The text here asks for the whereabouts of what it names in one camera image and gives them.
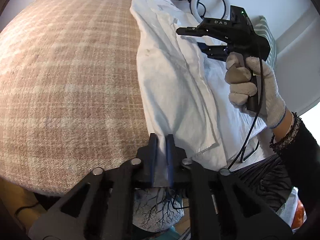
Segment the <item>black sleeved right forearm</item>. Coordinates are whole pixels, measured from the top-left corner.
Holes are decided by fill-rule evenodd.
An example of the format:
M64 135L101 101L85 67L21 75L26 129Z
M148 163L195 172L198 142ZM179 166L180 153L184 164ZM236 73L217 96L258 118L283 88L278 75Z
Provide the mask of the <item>black sleeved right forearm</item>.
M280 156L306 214L310 215L319 211L319 145L296 113L293 120L287 135L279 142L270 142L270 148Z

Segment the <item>white gloved right hand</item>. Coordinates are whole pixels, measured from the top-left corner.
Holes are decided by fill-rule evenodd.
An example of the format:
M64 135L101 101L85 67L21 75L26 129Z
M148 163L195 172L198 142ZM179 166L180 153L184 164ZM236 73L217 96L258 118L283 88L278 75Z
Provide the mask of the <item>white gloved right hand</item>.
M229 54L226 69L231 104L248 114L247 101L257 95L263 99L259 117L269 128L276 128L285 116L286 105L279 94L273 69L256 57L244 59L238 53Z

